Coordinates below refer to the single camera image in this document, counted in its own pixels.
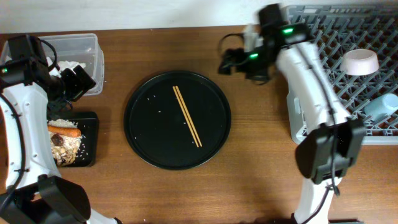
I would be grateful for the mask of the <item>white tissue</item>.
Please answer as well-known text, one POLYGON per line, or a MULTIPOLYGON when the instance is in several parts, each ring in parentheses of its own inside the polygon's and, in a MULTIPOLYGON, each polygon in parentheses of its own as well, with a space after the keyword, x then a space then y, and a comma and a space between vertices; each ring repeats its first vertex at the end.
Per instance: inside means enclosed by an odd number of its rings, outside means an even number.
POLYGON ((86 64, 85 63, 79 63, 75 61, 59 61, 57 62, 57 66, 53 68, 51 71, 49 71, 49 74, 52 76, 56 77, 61 77, 61 73, 69 68, 70 70, 73 70, 75 67, 80 66, 81 68, 85 68, 86 64))

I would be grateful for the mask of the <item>orange carrot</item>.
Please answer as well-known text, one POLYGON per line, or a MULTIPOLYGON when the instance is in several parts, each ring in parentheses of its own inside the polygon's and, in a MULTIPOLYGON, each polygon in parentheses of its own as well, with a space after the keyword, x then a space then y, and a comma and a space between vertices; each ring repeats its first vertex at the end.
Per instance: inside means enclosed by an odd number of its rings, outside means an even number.
POLYGON ((64 135, 71 138, 78 138, 81 136, 81 131, 78 128, 63 128, 48 125, 48 130, 55 134, 64 135))

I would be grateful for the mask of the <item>brown mushroom piece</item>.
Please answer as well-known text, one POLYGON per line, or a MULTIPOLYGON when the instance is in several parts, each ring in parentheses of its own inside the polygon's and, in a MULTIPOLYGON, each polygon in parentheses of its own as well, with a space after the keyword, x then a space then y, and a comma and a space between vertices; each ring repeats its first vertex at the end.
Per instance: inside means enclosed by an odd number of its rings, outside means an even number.
POLYGON ((53 143, 54 146, 57 147, 61 147, 64 144, 64 140, 61 137, 61 135, 59 134, 54 134, 51 138, 50 138, 51 142, 53 143))

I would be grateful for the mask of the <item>rice and food scraps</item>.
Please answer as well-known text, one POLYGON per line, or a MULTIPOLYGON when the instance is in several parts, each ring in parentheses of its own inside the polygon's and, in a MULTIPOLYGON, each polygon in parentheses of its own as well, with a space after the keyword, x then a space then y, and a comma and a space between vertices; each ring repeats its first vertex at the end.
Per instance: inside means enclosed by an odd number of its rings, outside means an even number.
MULTIPOLYGON (((57 126, 63 128, 78 128, 78 123, 67 120, 67 119, 57 119, 50 120, 47 125, 57 126)), ((55 133, 49 131, 50 138, 55 133)), ((86 139, 85 135, 81 131, 81 136, 78 138, 71 138, 61 135, 64 140, 64 144, 61 147, 54 146, 50 140, 51 150, 53 158, 56 165, 59 167, 77 165, 78 161, 86 161, 88 156, 88 151, 83 143, 86 139)))

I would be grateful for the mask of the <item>wooden chopstick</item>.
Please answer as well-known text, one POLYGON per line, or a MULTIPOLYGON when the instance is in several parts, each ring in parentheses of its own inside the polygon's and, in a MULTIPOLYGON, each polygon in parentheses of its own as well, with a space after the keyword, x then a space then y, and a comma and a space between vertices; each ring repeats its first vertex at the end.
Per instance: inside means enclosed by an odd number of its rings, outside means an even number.
POLYGON ((188 116, 188 120, 189 120, 189 122, 190 122, 190 124, 191 124, 191 126, 192 126, 192 129, 193 129, 193 132, 194 132, 194 134, 195 134, 195 137, 196 137, 196 139, 197 139, 197 141, 198 141, 199 147, 202 147, 203 144, 201 143, 201 140, 200 140, 200 138, 199 138, 199 135, 198 135, 198 133, 197 133, 197 130, 196 130, 196 128, 195 128, 195 125, 194 125, 194 123, 193 123, 193 120, 192 120, 192 118, 191 118, 191 116, 190 116, 190 113, 189 113, 189 111, 188 111, 188 108, 187 108, 187 106, 186 106, 186 104, 185 104, 185 101, 184 101, 184 99, 183 99, 183 96, 182 96, 182 94, 181 94, 181 92, 180 92, 180 90, 179 90, 179 87, 177 87, 177 91, 178 91, 178 93, 179 93, 179 95, 180 95, 180 97, 181 97, 182 104, 183 104, 183 106, 184 106, 184 108, 185 108, 186 114, 187 114, 187 116, 188 116))
POLYGON ((196 139, 196 137, 195 137, 195 134, 194 134, 194 132, 193 132, 192 126, 191 126, 191 124, 190 124, 190 122, 189 122, 189 120, 188 120, 188 116, 187 116, 187 114, 186 114, 185 108, 184 108, 184 106, 183 106, 183 104, 182 104, 181 97, 180 97, 180 95, 179 95, 179 93, 178 93, 178 91, 177 91, 177 86, 173 86, 172 88, 173 88, 173 90, 174 90, 175 96, 177 97, 177 101, 178 101, 178 103, 179 103, 179 105, 180 105, 180 108, 181 108, 181 110, 182 110, 183 116, 184 116, 184 118, 185 118, 185 121, 186 121, 186 123, 187 123, 187 125, 188 125, 188 128, 189 128, 189 130, 190 130, 190 133, 191 133, 191 135, 192 135, 193 141, 194 141, 196 147, 199 147, 199 144, 198 144, 198 141, 197 141, 197 139, 196 139))

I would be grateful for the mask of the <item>white small bowl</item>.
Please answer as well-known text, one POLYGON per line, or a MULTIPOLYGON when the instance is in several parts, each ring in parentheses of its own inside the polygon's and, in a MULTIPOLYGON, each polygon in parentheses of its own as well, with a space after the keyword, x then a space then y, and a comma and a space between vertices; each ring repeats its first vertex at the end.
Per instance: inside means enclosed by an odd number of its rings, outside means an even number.
POLYGON ((340 70, 351 76, 363 76, 379 70, 377 54, 368 49, 351 50, 344 54, 340 70))

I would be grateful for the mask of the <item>light blue cup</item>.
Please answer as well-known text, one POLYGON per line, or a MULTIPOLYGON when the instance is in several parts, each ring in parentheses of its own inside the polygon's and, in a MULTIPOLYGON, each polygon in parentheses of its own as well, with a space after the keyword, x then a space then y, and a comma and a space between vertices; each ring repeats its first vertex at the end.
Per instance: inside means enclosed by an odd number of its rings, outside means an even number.
POLYGON ((366 116, 371 116, 373 121, 378 121, 385 116, 390 116, 397 111, 397 95, 393 93, 384 94, 364 107, 366 116))

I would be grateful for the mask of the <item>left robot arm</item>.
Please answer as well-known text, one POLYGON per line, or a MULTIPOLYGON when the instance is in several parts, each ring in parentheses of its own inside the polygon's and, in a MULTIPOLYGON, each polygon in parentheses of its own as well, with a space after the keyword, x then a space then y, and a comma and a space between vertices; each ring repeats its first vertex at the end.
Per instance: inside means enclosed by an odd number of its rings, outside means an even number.
POLYGON ((60 175, 52 155, 47 113, 79 100, 95 81, 81 66, 60 76, 47 62, 38 37, 7 41, 11 60, 1 65, 1 110, 6 127, 8 170, 1 218, 8 223, 119 223, 90 206, 82 186, 60 175))

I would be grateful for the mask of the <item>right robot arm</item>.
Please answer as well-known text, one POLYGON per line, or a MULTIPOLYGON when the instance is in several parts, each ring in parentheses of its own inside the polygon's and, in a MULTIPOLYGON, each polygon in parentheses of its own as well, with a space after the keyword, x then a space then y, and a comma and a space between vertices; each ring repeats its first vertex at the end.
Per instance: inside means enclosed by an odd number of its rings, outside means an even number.
POLYGON ((243 47, 220 50, 218 71, 229 75, 236 70, 261 82, 270 80, 271 66, 283 74, 299 100, 308 131, 295 150, 303 185, 289 223, 328 223, 331 201, 357 161, 366 129, 337 97, 308 26, 286 22, 278 4, 265 6, 258 17, 258 31, 246 27, 240 33, 243 47))

